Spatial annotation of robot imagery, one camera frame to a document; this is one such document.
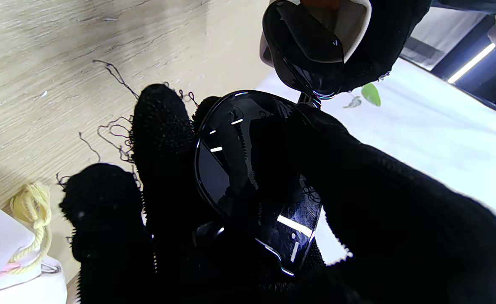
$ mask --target black knit glove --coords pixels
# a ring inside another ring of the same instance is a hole
[[[207,98],[191,123],[165,85],[141,93],[130,139],[142,198],[130,173],[107,164],[67,182],[60,206],[76,228],[82,304],[496,303],[496,217],[307,106],[299,109],[313,127],[289,125],[288,150],[354,258],[325,267],[313,244],[302,273],[286,280],[269,271],[267,252],[234,234],[196,248],[194,229],[216,218],[195,188],[193,129],[217,100]]]

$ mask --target yellow rope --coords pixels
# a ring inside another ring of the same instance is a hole
[[[19,274],[39,266],[47,252],[49,252],[49,248],[51,248],[49,188],[39,182],[27,185],[25,189],[10,200],[10,208],[13,216],[22,222],[30,224],[36,234],[34,242],[29,247],[13,255],[10,263],[17,262],[26,254],[40,248],[38,258],[34,262],[27,266],[7,271],[9,274]]]

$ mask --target ceiling light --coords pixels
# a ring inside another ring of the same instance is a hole
[[[495,44],[490,44],[489,46],[486,46],[484,50],[482,50],[475,58],[471,59],[470,62],[466,63],[461,69],[458,70],[458,72],[454,73],[449,79],[449,83],[455,83],[460,77],[465,75],[467,71],[469,71],[472,67],[474,67],[477,63],[479,63],[480,60],[482,60],[484,57],[486,57],[487,54],[493,51],[495,48]]]

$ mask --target black sunglasses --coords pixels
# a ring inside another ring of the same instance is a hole
[[[263,32],[278,76],[302,93],[300,106],[320,108],[321,100],[339,93],[341,43],[306,8],[272,3]],[[196,229],[195,243],[234,229],[271,252],[283,273],[300,271],[322,205],[288,153],[296,136],[292,124],[310,121],[297,104],[272,94],[245,90],[215,102],[196,130],[194,165],[199,193],[221,221]]]

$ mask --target wood grain surface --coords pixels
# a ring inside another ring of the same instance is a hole
[[[113,63],[136,92],[168,81],[201,101],[251,89],[267,0],[0,0],[0,208],[24,183],[51,187],[53,247],[66,280],[78,271],[55,175],[97,161],[130,166],[96,129],[128,117],[134,96],[93,59]],[[186,102],[189,112],[195,106]]]

